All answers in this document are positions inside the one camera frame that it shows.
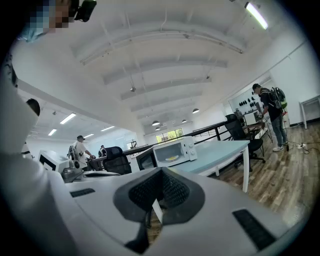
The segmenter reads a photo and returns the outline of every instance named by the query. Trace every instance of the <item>white ceiling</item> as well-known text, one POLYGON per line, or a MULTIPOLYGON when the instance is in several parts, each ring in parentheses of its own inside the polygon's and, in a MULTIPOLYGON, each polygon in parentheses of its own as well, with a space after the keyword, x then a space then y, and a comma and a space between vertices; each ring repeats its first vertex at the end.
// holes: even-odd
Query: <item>white ceiling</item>
MULTIPOLYGON (((267 21, 268 30, 284 17, 273 0, 251 2, 267 21)), ((200 115, 205 109, 198 114, 192 110, 200 105, 205 89, 219 91, 216 78, 268 36, 245 3, 99 0, 90 21, 71 23, 54 36, 70 46, 84 73, 130 110, 147 134, 154 130, 154 120, 176 121, 179 126, 182 119, 191 121, 200 115)), ((37 132, 44 126, 44 135, 59 128, 61 117, 68 113, 60 109, 61 114, 53 116, 52 107, 46 108, 43 112, 48 114, 42 114, 37 124, 37 132)), ((66 125, 69 131, 59 129, 55 136, 85 136, 108 126, 81 116, 66 125)))
POLYGON ((97 136, 104 135, 107 131, 101 132, 102 129, 110 127, 108 123, 100 122, 92 118, 86 117, 76 113, 76 116, 71 120, 67 121, 65 124, 60 124, 60 122, 69 116, 72 112, 68 109, 62 108, 58 105, 46 102, 34 95, 18 89, 18 94, 26 102, 29 99, 35 99, 40 105, 40 116, 36 125, 29 133, 29 137, 35 139, 55 139, 55 140, 76 140, 78 135, 86 136, 89 134, 94 134, 87 138, 91 140, 97 136), (57 129, 57 131, 52 135, 48 134, 52 129, 57 129))

